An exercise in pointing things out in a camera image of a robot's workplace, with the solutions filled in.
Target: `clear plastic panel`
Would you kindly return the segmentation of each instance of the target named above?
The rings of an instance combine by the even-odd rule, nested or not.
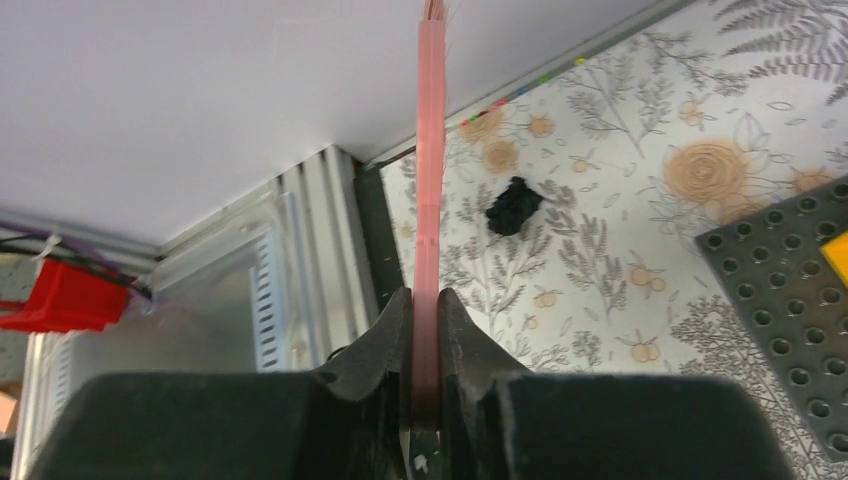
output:
[[[266,199],[164,260],[153,273],[153,308],[133,300],[121,321],[101,333],[38,339],[40,354],[29,362],[33,375],[25,385],[25,409],[33,410],[22,412],[28,421],[19,429],[19,443],[30,450],[24,465],[67,400],[98,375],[316,366],[294,201],[290,194]]]

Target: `yellow lego brick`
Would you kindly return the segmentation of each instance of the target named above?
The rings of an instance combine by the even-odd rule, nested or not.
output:
[[[842,283],[848,287],[848,233],[827,242],[820,250]]]

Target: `patterned wall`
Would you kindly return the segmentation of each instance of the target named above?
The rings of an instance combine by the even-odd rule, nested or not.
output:
[[[0,299],[26,301],[34,281],[35,263],[0,255]],[[23,380],[26,348],[26,335],[0,330],[0,384]]]
[[[848,173],[846,94],[848,1],[696,3],[449,134],[442,284],[536,371],[730,377],[799,478],[846,478],[692,243]],[[414,155],[383,175],[411,285]],[[545,201],[503,238],[482,212],[513,175]]]

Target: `metal frame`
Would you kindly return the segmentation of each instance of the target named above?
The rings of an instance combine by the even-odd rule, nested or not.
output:
[[[365,240],[353,195],[353,159],[331,146],[284,173],[281,189],[300,203],[318,341],[325,354],[350,344],[377,318]]]
[[[48,382],[56,376],[57,369],[64,365],[54,364],[54,360],[69,360],[64,351],[63,336],[55,333],[33,334],[29,336],[26,369],[24,370],[24,389],[21,392],[18,430],[16,432],[15,451],[12,457],[10,478],[22,479],[29,471],[33,459],[38,455],[45,433],[55,420],[60,403],[67,400],[67,392],[49,392],[46,388],[33,388]],[[22,432],[33,432],[22,435]]]

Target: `gray lego baseplate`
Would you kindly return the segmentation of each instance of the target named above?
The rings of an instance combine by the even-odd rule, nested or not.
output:
[[[819,251],[848,229],[848,176],[696,239],[795,408],[848,460],[848,290]]]

